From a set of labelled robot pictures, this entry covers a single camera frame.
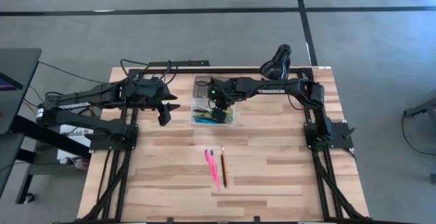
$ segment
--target plastic container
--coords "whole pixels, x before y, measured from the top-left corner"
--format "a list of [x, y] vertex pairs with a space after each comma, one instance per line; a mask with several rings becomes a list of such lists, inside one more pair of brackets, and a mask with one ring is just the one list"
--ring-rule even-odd
[[235, 121], [235, 105], [229, 107], [225, 112], [227, 116], [224, 123], [219, 123], [211, 118], [212, 108], [215, 104], [211, 101], [209, 106], [209, 99], [194, 98], [191, 106], [191, 124], [193, 125], [212, 125], [212, 126], [233, 126]]

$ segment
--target wooden tabletop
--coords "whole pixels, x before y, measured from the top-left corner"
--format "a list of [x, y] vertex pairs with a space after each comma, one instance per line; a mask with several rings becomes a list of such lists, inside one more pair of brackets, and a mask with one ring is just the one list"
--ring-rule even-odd
[[[327, 115], [332, 120], [344, 119], [332, 70], [314, 67], [313, 73], [315, 81], [326, 88]], [[178, 74], [169, 84], [178, 97], [171, 102], [181, 107], [171, 112], [172, 120], [165, 127], [159, 126], [157, 112], [139, 112], [140, 134], [131, 155], [122, 221], [166, 221], [167, 217], [175, 221], [252, 221], [257, 215], [263, 221], [323, 220], [312, 156], [302, 128], [303, 111], [293, 109], [285, 95], [257, 95], [236, 104], [233, 127], [192, 125], [192, 90], [199, 75]], [[259, 74], [218, 75], [261, 78]], [[110, 80], [124, 77], [120, 68], [114, 68]], [[293, 97], [292, 101], [301, 107]], [[119, 116], [117, 109], [104, 110], [102, 119]], [[204, 150], [214, 150], [222, 177], [221, 145], [229, 187], [218, 191]], [[106, 153], [96, 152], [91, 158], [79, 218], [96, 202]], [[354, 159], [342, 149], [331, 150], [331, 155], [340, 190], [367, 216]], [[330, 215], [334, 216], [331, 193], [326, 189]], [[114, 216], [117, 191], [113, 196], [110, 217]]]

